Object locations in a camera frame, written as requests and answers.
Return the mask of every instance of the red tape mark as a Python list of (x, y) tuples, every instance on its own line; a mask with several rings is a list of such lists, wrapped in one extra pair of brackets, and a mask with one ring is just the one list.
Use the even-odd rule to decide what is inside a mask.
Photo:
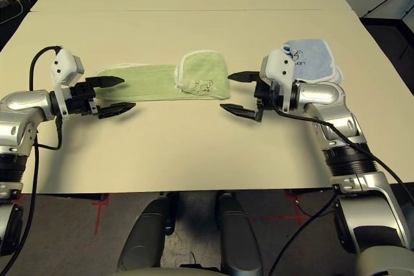
[(296, 204), (296, 201), (299, 199), (299, 197), (300, 197), (299, 195), (290, 196), (285, 191), (285, 199), (292, 201), (292, 203), (294, 205), (295, 216), (297, 216), (296, 220), (298, 221), (298, 226), (301, 226), (302, 225), (302, 223), (301, 223), (302, 218), (300, 218), (301, 215), (299, 214), (299, 208), (298, 208), (298, 205)]
[(98, 234), (99, 231), (99, 223), (101, 221), (101, 209), (102, 206), (108, 206), (109, 205), (109, 193), (106, 196), (106, 199), (103, 202), (92, 202), (92, 206), (98, 206), (98, 214), (96, 216), (96, 224), (95, 224), (95, 233), (94, 235)]
[(25, 197), (24, 194), (20, 194), (20, 197), (17, 200), (14, 200), (13, 203), (15, 203), (15, 204), (21, 204), (21, 203), (23, 203), (24, 197)]

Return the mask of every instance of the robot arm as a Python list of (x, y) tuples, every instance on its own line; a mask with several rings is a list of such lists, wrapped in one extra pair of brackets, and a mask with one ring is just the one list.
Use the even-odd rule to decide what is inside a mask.
[[(276, 110), (285, 116), (294, 116), (293, 112), (305, 113), (312, 119), (333, 124), (359, 149), (370, 152), (358, 121), (345, 104), (343, 89), (329, 82), (295, 81), (293, 72), (294, 63), (290, 56), (275, 50), (263, 59), (260, 72), (240, 72), (229, 76), (229, 79), (240, 82), (256, 82), (254, 97), (257, 98), (258, 111), (233, 104), (222, 104), (221, 107), (236, 116), (257, 122), (261, 122), (264, 110)], [(370, 261), (379, 253), (392, 257), (395, 247), (410, 249), (408, 225), (384, 173), (378, 171), (369, 156), (353, 149), (329, 126), (314, 123), (314, 127), (332, 174), (332, 187), (339, 194), (334, 207), (342, 246), (348, 252), (359, 254), (359, 261)], [(414, 272), (414, 254), (408, 253), (411, 262), (407, 260), (397, 265)], [(370, 268), (368, 265), (358, 263), (365, 268), (360, 268), (360, 275), (373, 275), (374, 271), (389, 272), (391, 267), (395, 268), (391, 266), (392, 260), (377, 260), (369, 265)]]
[(117, 77), (86, 78), (80, 59), (61, 49), (50, 68), (54, 91), (14, 92), (0, 101), (0, 256), (13, 253), (22, 229), (23, 208), (12, 201), (23, 188), (21, 179), (41, 122), (56, 118), (58, 132), (70, 114), (93, 114), (99, 119), (122, 114), (134, 103), (101, 108), (94, 102), (95, 87), (124, 82)]

